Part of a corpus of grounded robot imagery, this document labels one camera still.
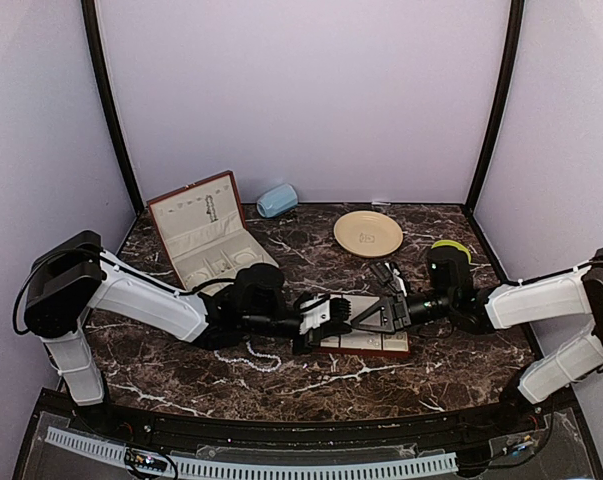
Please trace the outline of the red earring tray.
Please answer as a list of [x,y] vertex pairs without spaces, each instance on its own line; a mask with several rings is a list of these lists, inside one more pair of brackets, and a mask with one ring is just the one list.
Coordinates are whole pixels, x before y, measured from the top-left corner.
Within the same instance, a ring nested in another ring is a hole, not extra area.
[[389,335],[353,330],[346,335],[324,339],[315,351],[377,357],[407,357],[410,354],[410,345],[405,331]]

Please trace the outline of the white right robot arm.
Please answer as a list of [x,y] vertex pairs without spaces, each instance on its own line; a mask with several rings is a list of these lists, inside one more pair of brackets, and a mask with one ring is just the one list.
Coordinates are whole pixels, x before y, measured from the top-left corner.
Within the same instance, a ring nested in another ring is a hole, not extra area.
[[588,317],[588,323],[552,353],[519,370],[500,395],[491,424],[515,432],[530,416],[530,405],[593,372],[603,371],[603,248],[574,267],[532,279],[478,288],[471,255],[461,244],[439,241],[427,252],[431,288],[410,290],[393,263],[373,270],[392,293],[355,316],[356,330],[395,334],[446,318],[458,330],[491,334],[523,324]]

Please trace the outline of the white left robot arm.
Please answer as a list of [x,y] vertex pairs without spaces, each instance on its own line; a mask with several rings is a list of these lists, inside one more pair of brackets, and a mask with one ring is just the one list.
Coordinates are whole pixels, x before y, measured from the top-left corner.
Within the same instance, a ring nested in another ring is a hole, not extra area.
[[284,276],[256,263],[232,278],[206,280],[191,290],[173,287],[121,261],[84,230],[37,258],[12,308],[17,335],[46,345],[82,417],[101,436],[122,427],[121,412],[106,401],[106,385],[82,330],[92,310],[122,315],[205,350],[233,347],[248,335],[289,339],[305,353],[337,320],[332,296],[283,297]]

